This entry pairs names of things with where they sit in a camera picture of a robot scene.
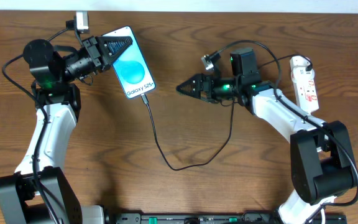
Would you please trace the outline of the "blue Galaxy smartphone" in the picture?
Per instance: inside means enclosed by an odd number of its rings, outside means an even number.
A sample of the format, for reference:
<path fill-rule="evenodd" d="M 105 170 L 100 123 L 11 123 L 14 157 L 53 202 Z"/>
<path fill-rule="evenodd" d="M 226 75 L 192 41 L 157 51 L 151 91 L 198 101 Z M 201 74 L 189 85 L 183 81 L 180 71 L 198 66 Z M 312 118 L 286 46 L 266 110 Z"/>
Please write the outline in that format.
<path fill-rule="evenodd" d="M 155 88 L 155 82 L 131 27 L 125 26 L 103 35 L 103 37 L 124 36 L 132 39 L 132 45 L 120 55 L 112 67 L 125 96 L 132 99 L 152 91 Z"/>

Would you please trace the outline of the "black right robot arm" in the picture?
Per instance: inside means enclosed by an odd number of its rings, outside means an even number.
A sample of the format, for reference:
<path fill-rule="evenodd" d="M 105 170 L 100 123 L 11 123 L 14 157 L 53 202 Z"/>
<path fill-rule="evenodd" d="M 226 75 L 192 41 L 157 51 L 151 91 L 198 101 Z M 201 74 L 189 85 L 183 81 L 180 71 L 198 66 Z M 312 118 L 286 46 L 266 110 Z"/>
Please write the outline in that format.
<path fill-rule="evenodd" d="M 219 52 L 205 55 L 205 73 L 197 73 L 177 86 L 177 92 L 218 104 L 232 101 L 266 121 L 290 144 L 293 192 L 270 214 L 254 217 L 257 223 L 344 223 L 344 216 L 326 213 L 338 207 L 338 198 L 358 190 L 358 170 L 349 133 L 340 121 L 331 123 L 313 116 L 316 109 L 314 71 L 300 55 L 291 57 L 293 82 L 304 103 L 291 102 L 272 82 L 262 80 L 251 48 L 230 54 L 233 76 L 221 76 Z"/>

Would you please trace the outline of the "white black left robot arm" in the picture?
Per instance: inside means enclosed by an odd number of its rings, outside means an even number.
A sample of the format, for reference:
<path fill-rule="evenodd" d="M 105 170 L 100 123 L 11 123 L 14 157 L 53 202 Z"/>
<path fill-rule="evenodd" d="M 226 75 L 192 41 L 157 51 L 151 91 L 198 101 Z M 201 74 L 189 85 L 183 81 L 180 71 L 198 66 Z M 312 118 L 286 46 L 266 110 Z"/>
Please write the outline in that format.
<path fill-rule="evenodd" d="M 84 206 L 63 173 L 68 142 L 79 118 L 74 80 L 109 70 L 133 44 L 129 36 L 90 37 L 81 49 L 30 41 L 22 58 L 35 81 L 27 93 L 37 124 L 29 148 L 12 175 L 0 178 L 0 208 L 6 223 L 109 223 L 101 205 Z"/>

